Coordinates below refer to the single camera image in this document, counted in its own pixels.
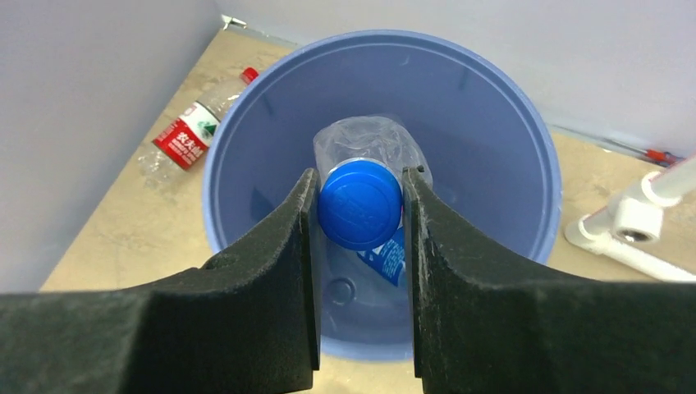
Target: plastic bottle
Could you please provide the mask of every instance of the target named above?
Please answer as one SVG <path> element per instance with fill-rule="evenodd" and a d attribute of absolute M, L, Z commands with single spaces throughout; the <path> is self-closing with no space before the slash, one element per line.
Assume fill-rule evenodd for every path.
<path fill-rule="evenodd" d="M 259 73 L 249 67 L 239 78 L 224 80 L 203 92 L 138 157 L 140 171 L 152 186 L 177 179 L 203 156 L 215 130 L 241 92 Z"/>
<path fill-rule="evenodd" d="M 401 171 L 423 166 L 433 184 L 418 144 L 393 117 L 349 117 L 314 137 L 314 155 L 322 183 L 318 220 L 327 238 L 404 286 Z"/>

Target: red object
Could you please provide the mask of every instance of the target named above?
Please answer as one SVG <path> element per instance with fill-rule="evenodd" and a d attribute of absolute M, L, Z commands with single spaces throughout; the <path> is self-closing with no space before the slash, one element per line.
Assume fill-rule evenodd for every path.
<path fill-rule="evenodd" d="M 259 72 L 252 67 L 245 68 L 240 74 L 241 80 L 247 85 L 253 82 L 257 77 L 259 77 Z"/>
<path fill-rule="evenodd" d="M 195 135 L 180 118 L 153 140 L 174 163 L 188 170 L 195 161 L 208 150 L 208 147 Z"/>
<path fill-rule="evenodd" d="M 679 158 L 675 157 L 669 152 L 660 152 L 657 150 L 648 149 L 645 151 L 645 157 L 651 158 L 657 162 L 674 164 L 679 161 Z"/>

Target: blue bottle cap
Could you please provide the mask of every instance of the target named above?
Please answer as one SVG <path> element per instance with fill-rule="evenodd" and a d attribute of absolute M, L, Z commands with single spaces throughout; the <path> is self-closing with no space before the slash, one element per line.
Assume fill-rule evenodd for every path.
<path fill-rule="evenodd" d="M 399 227 L 401 200 L 399 182 L 385 167 L 349 162 L 331 173 L 319 194 L 319 224 L 328 239 L 348 250 L 372 250 Z"/>

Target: red bottle cap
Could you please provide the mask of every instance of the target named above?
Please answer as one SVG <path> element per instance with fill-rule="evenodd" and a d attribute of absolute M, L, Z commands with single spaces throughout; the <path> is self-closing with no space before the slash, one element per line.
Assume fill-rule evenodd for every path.
<path fill-rule="evenodd" d="M 247 85 L 250 84 L 253 80 L 255 80 L 258 76 L 259 72 L 253 69 L 252 67 L 246 67 L 245 70 L 242 71 L 240 74 L 241 80 L 243 80 Z"/>

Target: bottle label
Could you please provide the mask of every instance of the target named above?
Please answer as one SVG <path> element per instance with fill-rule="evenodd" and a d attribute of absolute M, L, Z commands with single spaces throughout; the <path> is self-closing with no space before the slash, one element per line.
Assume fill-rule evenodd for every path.
<path fill-rule="evenodd" d="M 399 227 L 394 236 L 384 245 L 366 252 L 357 252 L 358 257 L 387 279 L 392 285 L 399 286 L 399 276 L 404 270 L 404 227 Z"/>
<path fill-rule="evenodd" d="M 179 167 L 188 170 L 208 150 L 218 126 L 217 118 L 194 102 L 153 140 L 153 144 Z"/>

